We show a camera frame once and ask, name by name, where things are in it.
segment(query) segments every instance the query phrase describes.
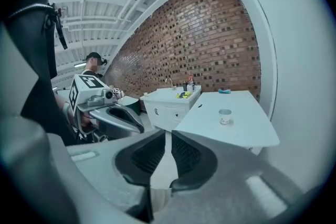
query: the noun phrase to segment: white cabinet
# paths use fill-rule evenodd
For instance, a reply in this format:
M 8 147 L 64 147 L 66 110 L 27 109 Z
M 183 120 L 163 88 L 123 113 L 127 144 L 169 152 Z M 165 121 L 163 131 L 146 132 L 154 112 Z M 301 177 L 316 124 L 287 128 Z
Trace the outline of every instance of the white cabinet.
M 183 88 L 158 89 L 146 97 L 140 99 L 144 101 L 149 120 L 153 127 L 171 132 L 186 116 L 190 108 L 201 95 L 201 86 L 196 86 L 193 94 L 187 99 L 177 99 L 175 96 L 183 92 Z

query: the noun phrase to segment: person's arm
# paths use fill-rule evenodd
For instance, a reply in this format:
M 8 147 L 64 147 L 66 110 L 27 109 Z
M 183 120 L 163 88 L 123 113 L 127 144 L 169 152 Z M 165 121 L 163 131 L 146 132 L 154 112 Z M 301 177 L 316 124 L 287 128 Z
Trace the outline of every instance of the person's arm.
M 64 105 L 65 105 L 65 103 L 67 103 L 67 101 L 62 96 L 56 94 L 55 92 L 54 92 L 54 96 L 55 96 L 58 108 L 63 112 Z M 76 125 L 75 125 L 75 119 L 74 119 L 74 117 L 72 115 L 72 112 L 71 112 L 70 108 L 68 109 L 67 116 L 68 116 L 69 123 L 73 127 L 76 127 Z M 81 122 L 82 126 L 87 126 L 87 125 L 91 124 L 90 116 L 89 116 L 89 114 L 87 112 L 85 112 L 84 114 L 81 113 L 81 115 L 80 115 L 80 122 Z
M 54 96 L 55 96 L 55 99 L 56 99 L 56 103 L 57 103 L 57 106 L 58 108 L 63 111 L 63 108 L 64 108 L 64 105 L 65 103 L 67 103 L 67 101 L 60 95 L 56 94 L 54 92 Z M 67 113 L 67 118 L 69 120 L 69 123 L 72 125 L 72 126 L 75 126 L 75 120 L 74 120 L 74 117 L 72 116 L 72 113 L 70 111 L 70 109 L 68 109 L 68 113 Z

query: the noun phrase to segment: brick wall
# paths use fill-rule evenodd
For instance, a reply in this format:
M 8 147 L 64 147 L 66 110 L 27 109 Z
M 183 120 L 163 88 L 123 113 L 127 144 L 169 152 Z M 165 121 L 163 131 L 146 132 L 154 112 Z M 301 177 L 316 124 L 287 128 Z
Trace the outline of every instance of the brick wall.
M 127 40 L 106 82 L 138 98 L 189 74 L 203 92 L 249 90 L 259 100 L 259 51 L 240 0 L 169 0 Z

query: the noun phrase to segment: gray floor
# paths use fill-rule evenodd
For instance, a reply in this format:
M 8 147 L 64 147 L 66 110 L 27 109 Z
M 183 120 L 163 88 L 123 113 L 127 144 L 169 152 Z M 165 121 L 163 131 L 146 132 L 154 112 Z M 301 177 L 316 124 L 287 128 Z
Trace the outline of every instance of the gray floor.
M 145 132 L 153 130 L 153 126 L 146 113 L 141 113 L 141 121 Z M 156 189 L 168 189 L 170 183 L 178 178 L 176 162 L 171 153 L 172 136 L 166 131 L 166 148 L 165 153 L 151 177 L 151 187 Z

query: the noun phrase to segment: ceiling light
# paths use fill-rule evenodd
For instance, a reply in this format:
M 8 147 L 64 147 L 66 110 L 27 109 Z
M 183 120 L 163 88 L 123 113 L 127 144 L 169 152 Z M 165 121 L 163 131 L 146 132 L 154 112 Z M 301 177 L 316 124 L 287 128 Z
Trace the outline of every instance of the ceiling light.
M 74 67 L 83 67 L 86 65 L 86 62 L 77 63 Z

